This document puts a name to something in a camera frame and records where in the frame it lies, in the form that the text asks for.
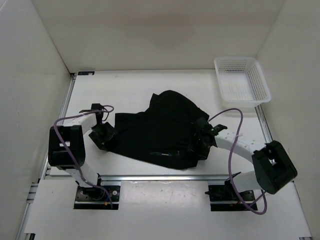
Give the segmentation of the black shorts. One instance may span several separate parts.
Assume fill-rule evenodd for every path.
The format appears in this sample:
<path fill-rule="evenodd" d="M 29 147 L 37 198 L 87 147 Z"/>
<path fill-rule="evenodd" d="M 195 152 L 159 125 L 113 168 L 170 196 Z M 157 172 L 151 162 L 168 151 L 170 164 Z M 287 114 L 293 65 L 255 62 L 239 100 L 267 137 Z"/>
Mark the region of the black shorts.
<path fill-rule="evenodd" d="M 153 94 L 149 107 L 138 113 L 116 113 L 117 134 L 108 151 L 165 168 L 194 168 L 207 155 L 194 151 L 194 122 L 209 115 L 184 95 L 166 90 Z"/>

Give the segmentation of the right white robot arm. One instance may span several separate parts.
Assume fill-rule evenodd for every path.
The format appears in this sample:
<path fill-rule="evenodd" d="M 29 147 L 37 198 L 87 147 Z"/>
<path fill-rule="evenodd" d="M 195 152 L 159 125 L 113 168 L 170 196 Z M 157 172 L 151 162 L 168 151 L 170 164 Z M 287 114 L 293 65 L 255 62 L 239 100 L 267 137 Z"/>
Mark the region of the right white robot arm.
<path fill-rule="evenodd" d="M 229 150 L 230 156 L 236 154 L 253 165 L 253 171 L 236 173 L 232 179 L 225 181 L 224 193 L 230 200 L 238 199 L 249 190 L 263 190 L 274 195 L 298 175 L 283 145 L 276 140 L 258 142 L 237 135 L 224 125 L 212 126 L 203 117 L 195 121 L 193 126 L 195 135 L 191 152 L 200 160 L 207 159 L 210 148 L 216 147 Z"/>

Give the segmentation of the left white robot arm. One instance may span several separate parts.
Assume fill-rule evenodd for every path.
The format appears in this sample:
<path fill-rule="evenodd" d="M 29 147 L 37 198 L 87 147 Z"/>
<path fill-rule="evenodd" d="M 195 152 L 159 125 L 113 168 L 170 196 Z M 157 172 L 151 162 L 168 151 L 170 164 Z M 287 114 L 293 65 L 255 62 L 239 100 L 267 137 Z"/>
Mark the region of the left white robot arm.
<path fill-rule="evenodd" d="M 108 193 L 101 185 L 100 175 L 86 163 L 84 135 L 88 134 L 99 150 L 108 152 L 118 133 L 107 122 L 113 111 L 111 105 L 93 103 L 77 115 L 57 119 L 49 130 L 48 163 L 70 174 L 93 200 Z"/>

